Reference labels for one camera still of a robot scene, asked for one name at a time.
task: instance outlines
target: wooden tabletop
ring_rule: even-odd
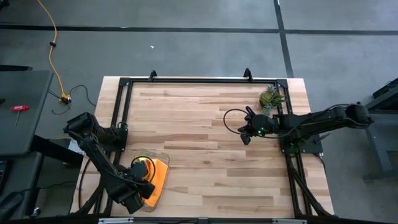
[[[95,111],[100,125],[109,127],[120,77],[104,77]],[[304,80],[288,79],[295,114],[310,112]],[[135,83],[129,108],[126,151],[128,166],[138,149],[170,156],[170,170],[158,207],[138,211],[137,217],[293,218],[285,158],[277,139],[252,138],[243,145],[223,124],[231,108],[260,112],[259,95],[266,84]],[[123,111],[121,102],[119,120]],[[228,114],[231,128],[245,125],[244,114]],[[324,208],[333,213],[328,184],[319,158],[303,155],[307,184]],[[90,164],[83,179],[82,203],[100,179]],[[78,185],[72,212],[78,210]],[[304,212],[301,191],[300,208]],[[112,216],[129,216],[113,204]]]

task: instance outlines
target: red-handled screwdriver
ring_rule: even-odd
[[[17,123],[18,123],[18,118],[19,118],[19,113],[21,111],[29,110],[29,106],[28,105],[13,106],[11,108],[11,110],[15,111],[15,112],[18,112],[17,120],[15,121],[15,126],[14,126],[14,129],[16,129],[17,128]]]

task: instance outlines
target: concrete floor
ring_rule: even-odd
[[[279,0],[286,29],[397,30],[395,0]],[[123,27],[202,27],[277,29],[273,0],[43,0],[58,25]],[[11,0],[0,12],[0,24],[50,25],[36,1]],[[0,30],[0,64],[50,70],[47,61],[52,31]],[[65,89],[84,84],[93,101],[105,75],[240,77],[249,67],[256,77],[287,77],[279,34],[194,32],[61,31],[53,62]],[[369,100],[397,77],[396,35],[287,34],[294,77],[304,78],[310,106],[322,110],[336,103]],[[51,89],[59,87],[53,79]],[[70,118],[95,108],[84,89],[73,93],[72,110],[49,95],[37,134],[63,135]],[[364,131],[341,129],[323,141],[326,175],[335,213],[344,218],[398,222],[398,180],[365,184],[362,176],[377,172]],[[67,180],[78,171],[57,161]],[[41,183],[59,182],[44,171]],[[60,193],[65,198],[59,199]],[[73,186],[48,190],[43,215],[67,213]]]

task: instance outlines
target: small plant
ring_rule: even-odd
[[[260,105],[262,107],[262,113],[269,116],[271,110],[276,106],[282,106],[285,101],[283,96],[279,94],[277,88],[274,86],[268,86],[266,91],[260,94]]]

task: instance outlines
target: clear plastic container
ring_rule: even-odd
[[[151,183],[155,185],[155,190],[148,199],[143,198],[145,205],[141,208],[141,211],[153,212],[157,207],[157,204],[163,192],[164,185],[167,180],[167,174],[169,173],[170,157],[166,153],[158,153],[145,149],[140,149],[134,152],[134,157],[139,156],[147,156],[151,158],[155,163],[155,176],[151,181]]]

